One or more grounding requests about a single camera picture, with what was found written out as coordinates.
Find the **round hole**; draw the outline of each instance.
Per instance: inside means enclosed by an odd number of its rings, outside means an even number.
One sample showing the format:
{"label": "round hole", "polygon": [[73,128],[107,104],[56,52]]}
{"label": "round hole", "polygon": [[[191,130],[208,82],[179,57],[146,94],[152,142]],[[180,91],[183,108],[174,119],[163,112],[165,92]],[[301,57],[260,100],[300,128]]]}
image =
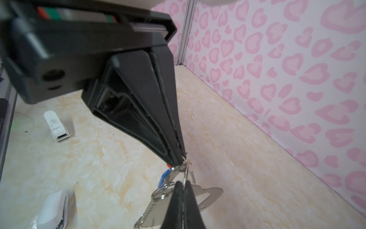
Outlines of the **round hole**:
{"label": "round hole", "polygon": [[53,70],[46,72],[42,76],[42,80],[50,82],[50,81],[59,80],[59,79],[63,78],[64,76],[65,76],[64,70],[53,69]]}
{"label": "round hole", "polygon": [[61,85],[58,85],[58,86],[50,87],[50,88],[47,88],[47,89],[52,91],[52,90],[59,89],[60,87],[61,87]]}

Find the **key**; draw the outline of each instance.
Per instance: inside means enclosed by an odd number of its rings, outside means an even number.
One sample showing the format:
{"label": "key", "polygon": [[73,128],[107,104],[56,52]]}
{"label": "key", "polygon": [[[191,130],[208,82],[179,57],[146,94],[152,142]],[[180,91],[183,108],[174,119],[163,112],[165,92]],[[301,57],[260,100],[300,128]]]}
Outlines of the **key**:
{"label": "key", "polygon": [[192,163],[189,163],[189,171],[188,172],[189,172],[189,174],[191,174],[192,182],[195,184],[196,179],[194,178],[193,170],[194,170],[194,165]]}

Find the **marble surface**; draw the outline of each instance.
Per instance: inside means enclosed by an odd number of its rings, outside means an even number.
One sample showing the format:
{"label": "marble surface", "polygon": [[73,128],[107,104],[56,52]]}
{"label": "marble surface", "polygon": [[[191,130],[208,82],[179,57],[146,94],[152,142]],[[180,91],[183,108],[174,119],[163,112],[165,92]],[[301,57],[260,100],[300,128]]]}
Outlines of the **marble surface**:
{"label": "marble surface", "polygon": [[[197,184],[224,194],[202,212],[213,228],[366,228],[366,219],[184,66],[179,115]],[[51,192],[70,191],[67,228],[132,228],[165,163],[94,117],[81,92],[36,105],[18,99],[0,182],[0,228],[30,228]],[[54,110],[70,138],[56,142]]]}

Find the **blue object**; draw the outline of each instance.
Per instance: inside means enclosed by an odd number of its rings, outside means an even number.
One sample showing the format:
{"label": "blue object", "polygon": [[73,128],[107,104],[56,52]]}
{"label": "blue object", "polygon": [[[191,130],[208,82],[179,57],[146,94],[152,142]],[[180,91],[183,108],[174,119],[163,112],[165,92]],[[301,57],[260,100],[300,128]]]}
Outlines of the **blue object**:
{"label": "blue object", "polygon": [[172,168],[169,168],[167,171],[165,171],[160,178],[159,184],[158,184],[158,188],[162,188],[164,186],[164,179],[165,177],[168,175],[168,173],[172,170]]}

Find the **pink heart wallpaper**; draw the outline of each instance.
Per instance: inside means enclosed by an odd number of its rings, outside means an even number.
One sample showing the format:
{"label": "pink heart wallpaper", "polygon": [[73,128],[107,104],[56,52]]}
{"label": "pink heart wallpaper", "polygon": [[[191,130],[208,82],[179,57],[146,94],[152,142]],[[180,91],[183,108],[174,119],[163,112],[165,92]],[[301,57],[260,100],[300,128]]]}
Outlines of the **pink heart wallpaper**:
{"label": "pink heart wallpaper", "polygon": [[366,216],[366,3],[195,7],[184,65]]}
{"label": "pink heart wallpaper", "polygon": [[173,36],[173,38],[168,43],[168,47],[174,56],[174,64],[177,64],[177,56],[179,52],[180,46],[180,37],[182,35],[182,29],[184,24],[184,16],[186,13],[188,0],[165,0],[159,5],[153,7],[152,11],[158,11],[161,13],[169,14],[174,21],[175,26],[177,27],[177,32]]}

